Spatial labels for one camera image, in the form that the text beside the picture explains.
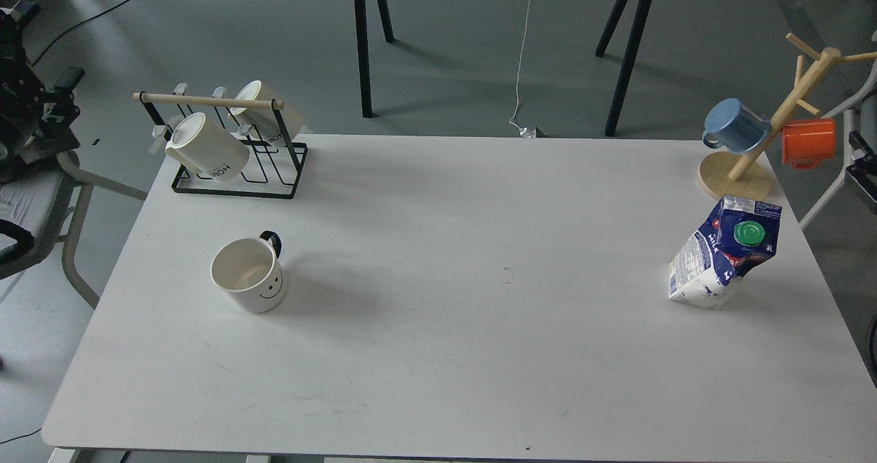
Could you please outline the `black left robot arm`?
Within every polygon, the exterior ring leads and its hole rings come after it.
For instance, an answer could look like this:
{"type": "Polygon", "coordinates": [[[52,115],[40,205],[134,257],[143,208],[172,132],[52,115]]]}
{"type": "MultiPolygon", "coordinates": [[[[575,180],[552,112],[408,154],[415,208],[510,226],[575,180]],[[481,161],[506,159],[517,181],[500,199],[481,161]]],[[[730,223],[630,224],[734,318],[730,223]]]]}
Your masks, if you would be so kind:
{"type": "Polygon", "coordinates": [[[1,169],[3,184],[26,164],[79,148],[70,126],[81,110],[75,87],[84,69],[68,67],[47,88],[32,70],[23,29],[40,13],[35,2],[18,1],[2,8],[1,29],[1,169]]]}

